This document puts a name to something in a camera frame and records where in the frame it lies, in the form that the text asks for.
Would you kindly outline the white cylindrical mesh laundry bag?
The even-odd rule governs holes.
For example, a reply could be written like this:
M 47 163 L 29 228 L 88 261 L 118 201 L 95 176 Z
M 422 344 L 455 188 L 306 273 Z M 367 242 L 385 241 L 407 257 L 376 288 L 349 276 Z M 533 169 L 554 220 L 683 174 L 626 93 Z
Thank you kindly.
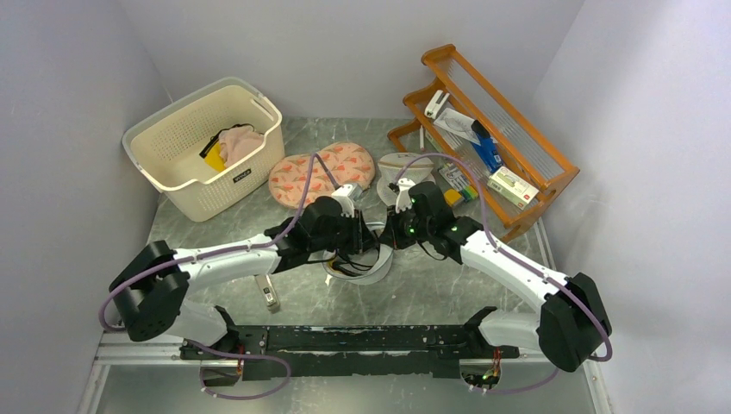
M 338 256 L 335 251 L 326 250 L 321 253 L 318 260 L 329 277 L 340 279 L 354 285 L 372 285 L 383 279 L 390 271 L 393 262 L 393 248 L 384 245 L 377 245 L 376 260 L 372 265 L 345 264 L 344 270 L 335 266 Z

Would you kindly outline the grey black bra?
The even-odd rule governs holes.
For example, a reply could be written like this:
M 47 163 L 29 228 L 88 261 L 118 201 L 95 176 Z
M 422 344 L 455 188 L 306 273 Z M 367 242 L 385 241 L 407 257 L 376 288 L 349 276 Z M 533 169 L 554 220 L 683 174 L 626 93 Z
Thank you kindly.
M 382 280 L 393 263 L 393 249 L 381 244 L 378 237 L 385 229 L 385 223 L 366 223 L 361 246 L 353 251 L 327 251 L 322 267 L 328 276 L 355 285 L 373 285 Z

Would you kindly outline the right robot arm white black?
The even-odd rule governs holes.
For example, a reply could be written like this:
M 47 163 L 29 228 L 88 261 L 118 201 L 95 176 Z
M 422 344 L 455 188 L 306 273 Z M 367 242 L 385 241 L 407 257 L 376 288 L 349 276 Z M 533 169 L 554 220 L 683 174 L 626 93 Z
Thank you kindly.
M 390 189 L 396 202 L 387 210 L 380 236 L 394 249 L 430 246 L 449 259 L 484 273 L 516 294 L 533 314 L 490 311 L 465 334 L 465 346 L 485 357 L 496 347 L 539 350 L 565 372 L 612 355 L 611 325 L 597 284 L 588 275 L 568 277 L 500 242 L 482 223 L 455 216 L 439 187 L 399 179 Z

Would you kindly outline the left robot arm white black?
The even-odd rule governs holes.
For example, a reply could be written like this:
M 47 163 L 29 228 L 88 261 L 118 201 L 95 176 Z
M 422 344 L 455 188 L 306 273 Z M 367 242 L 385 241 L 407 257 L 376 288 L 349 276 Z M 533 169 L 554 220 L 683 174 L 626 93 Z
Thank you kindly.
M 190 294 L 313 264 L 316 253 L 360 254 L 376 243 L 360 212 L 346 216 L 334 198 L 319 197 L 295 216 L 243 241 L 195 249 L 154 241 L 109 285 L 109 301 L 131 341 L 167 333 L 201 342 L 216 358 L 225 359 L 239 345 L 230 317 L 215 307 L 188 302 Z

